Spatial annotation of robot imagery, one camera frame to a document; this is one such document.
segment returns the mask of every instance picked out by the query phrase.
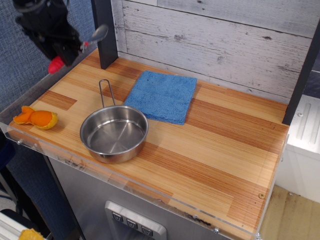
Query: button panel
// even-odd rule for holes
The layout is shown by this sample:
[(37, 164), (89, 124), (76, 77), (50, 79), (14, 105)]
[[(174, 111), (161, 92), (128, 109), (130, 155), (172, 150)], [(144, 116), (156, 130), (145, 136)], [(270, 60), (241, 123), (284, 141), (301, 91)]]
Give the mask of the button panel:
[(167, 240), (166, 228), (145, 216), (112, 201), (106, 201), (104, 209), (110, 225), (116, 225), (119, 222), (153, 240)]

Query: light wood floor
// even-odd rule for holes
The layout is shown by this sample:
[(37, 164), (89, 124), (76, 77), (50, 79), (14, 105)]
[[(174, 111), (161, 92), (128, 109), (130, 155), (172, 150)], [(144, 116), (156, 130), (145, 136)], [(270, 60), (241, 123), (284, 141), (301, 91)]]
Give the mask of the light wood floor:
[(320, 240), (320, 203), (274, 186), (260, 234), (263, 240)]

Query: whitewashed wood wall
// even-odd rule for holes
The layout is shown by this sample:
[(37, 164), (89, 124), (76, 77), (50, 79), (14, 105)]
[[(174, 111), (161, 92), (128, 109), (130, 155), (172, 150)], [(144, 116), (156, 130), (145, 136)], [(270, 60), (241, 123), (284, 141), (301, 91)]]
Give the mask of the whitewashed wood wall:
[(288, 103), (320, 0), (111, 0), (119, 57)]

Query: wooden countertop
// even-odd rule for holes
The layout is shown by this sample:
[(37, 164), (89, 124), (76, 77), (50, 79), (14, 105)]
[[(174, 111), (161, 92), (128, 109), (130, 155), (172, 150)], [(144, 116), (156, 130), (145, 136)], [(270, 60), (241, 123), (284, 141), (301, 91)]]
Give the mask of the wooden countertop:
[[(145, 70), (171, 73), (121, 58), (103, 70), (95, 50), (32, 105), (58, 113), (54, 128), (11, 123), (10, 134), (37, 143), (38, 151), (81, 171), (174, 207), (187, 218), (197, 215), (193, 220), (199, 224), (252, 239), (286, 140), (289, 126), (282, 119), (287, 105), (198, 80), (184, 125), (149, 120), (138, 156), (120, 164), (95, 160), (79, 130), (102, 107), (99, 80), (110, 80), (120, 105)], [(107, 84), (103, 94), (105, 104), (112, 105)]]

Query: blue microfiber towel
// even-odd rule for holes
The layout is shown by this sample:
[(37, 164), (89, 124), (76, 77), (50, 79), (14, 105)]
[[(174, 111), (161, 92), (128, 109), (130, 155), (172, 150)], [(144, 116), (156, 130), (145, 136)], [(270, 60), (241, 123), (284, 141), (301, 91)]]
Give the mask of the blue microfiber towel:
[(124, 105), (139, 109), (148, 119), (183, 125), (196, 85), (193, 77), (144, 71)]

